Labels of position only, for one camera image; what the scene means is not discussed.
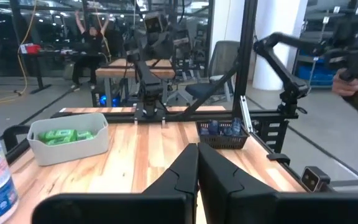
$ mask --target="person's hand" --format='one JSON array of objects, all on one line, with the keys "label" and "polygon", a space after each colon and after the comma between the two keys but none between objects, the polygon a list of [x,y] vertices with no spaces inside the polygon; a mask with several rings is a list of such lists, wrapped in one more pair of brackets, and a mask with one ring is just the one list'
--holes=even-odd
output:
[{"label": "person's hand", "polygon": [[333,92],[339,96],[353,96],[358,91],[358,78],[351,82],[346,82],[339,78],[340,74],[346,69],[339,69],[334,76]]}]

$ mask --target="black shirt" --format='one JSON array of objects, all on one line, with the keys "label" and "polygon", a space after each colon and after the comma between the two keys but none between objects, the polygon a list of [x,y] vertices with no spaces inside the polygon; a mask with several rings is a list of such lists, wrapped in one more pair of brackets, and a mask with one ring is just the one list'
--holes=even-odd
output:
[{"label": "black shirt", "polygon": [[92,36],[88,30],[82,33],[85,43],[88,44],[89,51],[91,52],[101,52],[102,51],[102,40],[103,35],[98,32],[96,36]]}]

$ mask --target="gray chair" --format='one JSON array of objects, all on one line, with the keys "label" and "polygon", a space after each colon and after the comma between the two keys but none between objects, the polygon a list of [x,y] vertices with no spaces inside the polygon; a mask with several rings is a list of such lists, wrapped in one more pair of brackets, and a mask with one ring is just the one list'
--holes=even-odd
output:
[{"label": "gray chair", "polygon": [[[218,41],[215,45],[212,59],[208,67],[209,83],[196,83],[187,85],[185,90],[194,99],[198,99],[204,96],[211,88],[215,86],[215,83],[219,81],[219,79],[222,78],[230,70],[230,68],[232,68],[234,60],[237,57],[239,47],[240,42],[230,40]],[[232,78],[231,82],[225,83],[224,88],[222,90],[218,90],[215,96],[222,95],[223,98],[226,98],[227,101],[230,101],[231,95],[233,93],[234,83]]]}]

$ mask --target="green packaged item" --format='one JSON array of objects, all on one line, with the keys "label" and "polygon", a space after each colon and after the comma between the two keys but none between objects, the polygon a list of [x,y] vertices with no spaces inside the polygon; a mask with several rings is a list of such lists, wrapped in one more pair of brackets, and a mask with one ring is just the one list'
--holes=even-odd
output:
[{"label": "green packaged item", "polygon": [[46,143],[47,146],[57,146],[57,145],[60,145],[60,144],[66,144],[66,143],[70,143],[70,142],[73,142],[75,140],[72,140],[71,137],[67,136],[67,137],[64,137],[64,138],[58,138],[58,139],[53,139],[53,140],[50,140]]},{"label": "green packaged item", "polygon": [[90,131],[78,131],[77,141],[93,139],[94,136]]},{"label": "green packaged item", "polygon": [[53,130],[41,133],[38,137],[43,142],[49,142],[54,139],[61,139],[65,137],[69,137],[72,141],[75,141],[77,138],[77,131],[72,129]]}]

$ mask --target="red object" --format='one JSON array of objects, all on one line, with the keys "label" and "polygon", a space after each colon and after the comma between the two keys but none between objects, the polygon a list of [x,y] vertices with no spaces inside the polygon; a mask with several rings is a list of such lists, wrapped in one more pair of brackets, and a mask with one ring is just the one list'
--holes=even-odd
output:
[{"label": "red object", "polygon": [[28,54],[37,54],[38,50],[41,49],[41,46],[34,44],[34,45],[26,46],[25,49],[27,50]]}]

